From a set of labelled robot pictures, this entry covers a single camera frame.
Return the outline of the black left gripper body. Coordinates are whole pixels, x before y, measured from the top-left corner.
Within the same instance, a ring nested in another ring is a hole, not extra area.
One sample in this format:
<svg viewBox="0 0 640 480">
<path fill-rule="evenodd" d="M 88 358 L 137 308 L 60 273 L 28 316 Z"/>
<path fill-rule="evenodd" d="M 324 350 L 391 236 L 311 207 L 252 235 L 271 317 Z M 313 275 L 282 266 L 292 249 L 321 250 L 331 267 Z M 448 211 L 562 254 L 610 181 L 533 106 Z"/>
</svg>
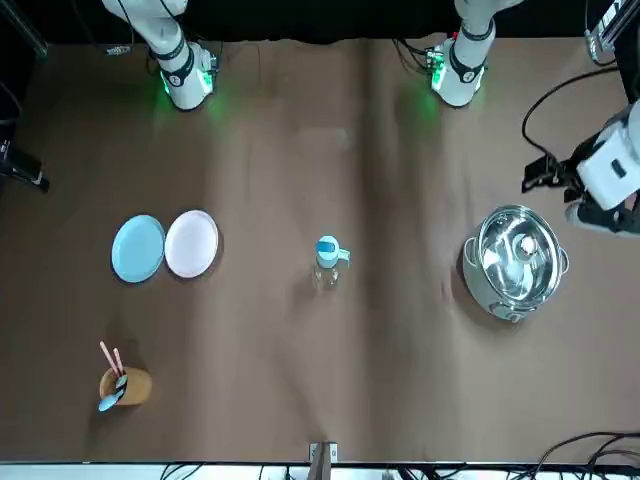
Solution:
<svg viewBox="0 0 640 480">
<path fill-rule="evenodd" d="M 571 156 L 562 163 L 565 180 L 567 181 L 563 193 L 564 200 L 578 200 L 580 198 L 601 200 L 603 198 L 605 185 L 596 185 L 595 180 L 591 179 L 591 185 L 588 186 L 580 176 L 578 167 L 589 160 L 601 148 L 601 145 L 607 141 L 608 136 L 609 133 L 604 130 L 596 132 L 582 141 Z"/>
</svg>

